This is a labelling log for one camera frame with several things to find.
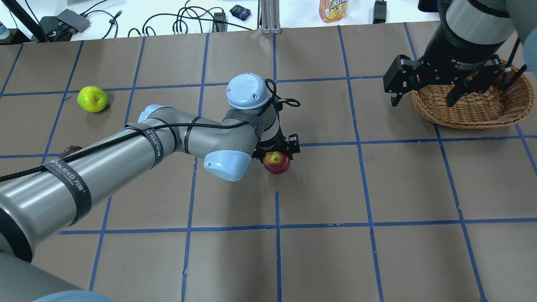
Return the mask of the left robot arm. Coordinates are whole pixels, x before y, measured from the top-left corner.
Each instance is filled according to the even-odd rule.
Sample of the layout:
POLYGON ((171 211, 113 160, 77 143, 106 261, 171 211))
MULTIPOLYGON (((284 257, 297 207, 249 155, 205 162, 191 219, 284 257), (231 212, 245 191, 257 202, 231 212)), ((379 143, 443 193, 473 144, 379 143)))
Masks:
POLYGON ((253 73, 235 76, 226 96, 230 107, 221 122, 152 104, 102 141, 2 176, 2 302, 109 302, 33 266, 35 249, 175 152, 204 159, 207 172, 231 182, 243 178, 253 159, 270 173, 282 159, 288 170, 299 138, 284 136, 279 113, 300 102, 279 97, 274 80, 253 73))

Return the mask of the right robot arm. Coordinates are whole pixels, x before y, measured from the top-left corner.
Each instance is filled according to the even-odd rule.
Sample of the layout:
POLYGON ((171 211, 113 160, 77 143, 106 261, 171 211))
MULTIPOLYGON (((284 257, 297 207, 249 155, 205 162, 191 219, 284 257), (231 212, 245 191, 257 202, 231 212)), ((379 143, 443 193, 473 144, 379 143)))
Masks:
POLYGON ((496 52, 514 32, 526 68, 536 71, 535 0, 439 0, 437 8, 441 23, 422 57, 398 55, 383 77, 394 107, 425 86, 452 85, 448 107, 486 91, 505 71, 496 52))

